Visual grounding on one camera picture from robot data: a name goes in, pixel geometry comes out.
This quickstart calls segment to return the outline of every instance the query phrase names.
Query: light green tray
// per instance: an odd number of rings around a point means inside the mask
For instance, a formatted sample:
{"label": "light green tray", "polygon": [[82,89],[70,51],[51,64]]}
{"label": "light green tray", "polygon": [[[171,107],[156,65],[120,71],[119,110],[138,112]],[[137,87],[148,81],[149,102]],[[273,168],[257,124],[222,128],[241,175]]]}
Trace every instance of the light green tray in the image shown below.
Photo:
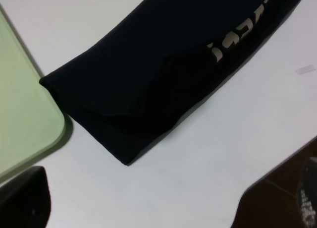
{"label": "light green tray", "polygon": [[64,116],[0,11],[0,177],[54,146]]}

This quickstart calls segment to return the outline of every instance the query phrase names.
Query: white table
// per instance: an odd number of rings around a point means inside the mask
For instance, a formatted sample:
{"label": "white table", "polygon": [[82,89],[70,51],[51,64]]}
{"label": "white table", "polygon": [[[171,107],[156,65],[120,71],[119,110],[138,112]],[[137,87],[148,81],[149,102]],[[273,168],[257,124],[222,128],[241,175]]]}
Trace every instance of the white table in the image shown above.
{"label": "white table", "polygon": [[[44,74],[76,57],[142,0],[0,0]],[[48,228],[229,228],[244,191],[317,135],[316,0],[302,0],[257,54],[130,167],[79,124],[38,164]]]}

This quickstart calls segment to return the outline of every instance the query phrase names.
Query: table surface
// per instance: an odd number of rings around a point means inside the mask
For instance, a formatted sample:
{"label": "table surface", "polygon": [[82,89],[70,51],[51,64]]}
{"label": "table surface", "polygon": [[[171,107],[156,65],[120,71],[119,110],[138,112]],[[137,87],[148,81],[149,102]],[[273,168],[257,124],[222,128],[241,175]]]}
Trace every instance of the table surface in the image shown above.
{"label": "table surface", "polygon": [[[0,0],[44,74],[76,57],[142,0]],[[316,0],[302,0],[226,84],[130,167],[83,127],[38,164],[48,228],[228,228],[242,194],[317,135]]]}

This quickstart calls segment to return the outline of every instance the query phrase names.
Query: green plastic board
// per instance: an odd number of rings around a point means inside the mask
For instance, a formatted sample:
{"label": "green plastic board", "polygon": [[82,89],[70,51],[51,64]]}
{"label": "green plastic board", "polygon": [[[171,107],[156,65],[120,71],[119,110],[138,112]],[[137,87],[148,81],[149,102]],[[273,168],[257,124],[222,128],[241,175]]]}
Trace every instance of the green plastic board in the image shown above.
{"label": "green plastic board", "polygon": [[0,176],[54,146],[64,116],[0,11]]}

